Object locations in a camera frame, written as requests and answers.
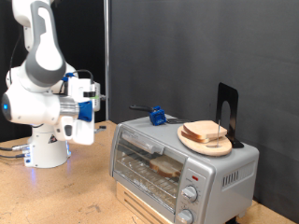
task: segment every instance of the dark wall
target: dark wall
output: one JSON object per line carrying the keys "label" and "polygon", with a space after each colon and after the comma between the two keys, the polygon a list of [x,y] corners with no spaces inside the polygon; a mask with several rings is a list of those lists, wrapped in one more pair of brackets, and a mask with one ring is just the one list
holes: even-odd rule
{"label": "dark wall", "polygon": [[[6,76],[12,51],[22,32],[21,26],[14,20],[11,2],[0,1],[0,99],[7,91]],[[19,66],[26,57],[27,51],[23,47],[23,38],[16,48],[12,66]],[[31,134],[28,125],[13,124],[7,121],[0,112],[0,142],[22,138]]]}
{"label": "dark wall", "polygon": [[147,116],[131,104],[215,119],[218,84],[236,88],[236,137],[261,153],[254,196],[299,222],[298,11],[295,0],[112,0],[111,120]]}
{"label": "dark wall", "polygon": [[[66,61],[76,69],[93,72],[94,80],[101,84],[105,94],[105,33],[104,2],[96,0],[64,0],[58,7],[52,5],[60,48]],[[0,95],[7,90],[5,78],[12,50],[17,42],[21,26],[14,20],[11,2],[0,1]],[[27,51],[23,37],[19,44],[13,67],[20,66]],[[27,125],[13,124],[0,113],[0,142],[31,135]],[[105,102],[95,114],[95,122],[105,120]]]}

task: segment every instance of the toaster oven door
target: toaster oven door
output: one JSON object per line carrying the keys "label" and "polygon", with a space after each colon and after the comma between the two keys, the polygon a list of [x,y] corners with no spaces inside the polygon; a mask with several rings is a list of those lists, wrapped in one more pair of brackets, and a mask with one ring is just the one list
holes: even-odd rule
{"label": "toaster oven door", "polygon": [[113,171],[174,214],[185,161],[184,156],[162,143],[122,127]]}

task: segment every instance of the wooden table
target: wooden table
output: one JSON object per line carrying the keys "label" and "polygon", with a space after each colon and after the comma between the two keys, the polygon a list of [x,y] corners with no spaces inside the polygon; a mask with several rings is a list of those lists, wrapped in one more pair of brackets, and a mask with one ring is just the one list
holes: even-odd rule
{"label": "wooden table", "polygon": [[[92,146],[70,145],[71,158],[52,169],[27,168],[23,159],[0,159],[0,223],[143,223],[116,199],[116,182],[109,176],[109,153],[116,125],[111,121]],[[27,138],[1,143],[25,144]],[[12,155],[14,152],[3,152]],[[242,224],[294,224],[253,202]]]}

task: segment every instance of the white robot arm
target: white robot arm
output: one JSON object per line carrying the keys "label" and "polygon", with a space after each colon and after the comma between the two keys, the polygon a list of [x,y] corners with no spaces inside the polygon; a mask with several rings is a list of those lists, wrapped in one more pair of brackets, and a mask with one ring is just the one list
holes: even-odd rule
{"label": "white robot arm", "polygon": [[29,53],[20,67],[12,69],[12,76],[7,76],[2,111],[11,122],[34,124],[31,141],[35,133],[46,132],[64,144],[90,145],[94,112],[100,109],[100,85],[93,75],[78,78],[79,71],[65,62],[50,8],[53,1],[12,1],[14,17],[24,26]]}

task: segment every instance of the control knob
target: control knob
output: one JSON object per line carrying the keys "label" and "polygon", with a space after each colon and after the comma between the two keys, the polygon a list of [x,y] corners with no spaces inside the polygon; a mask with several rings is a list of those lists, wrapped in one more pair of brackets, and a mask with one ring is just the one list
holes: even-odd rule
{"label": "control knob", "polygon": [[190,202],[194,202],[197,198],[197,191],[194,187],[188,186],[186,189],[183,189],[181,195]]}
{"label": "control knob", "polygon": [[177,215],[177,219],[183,224],[192,224],[193,215],[189,210],[183,210]]}

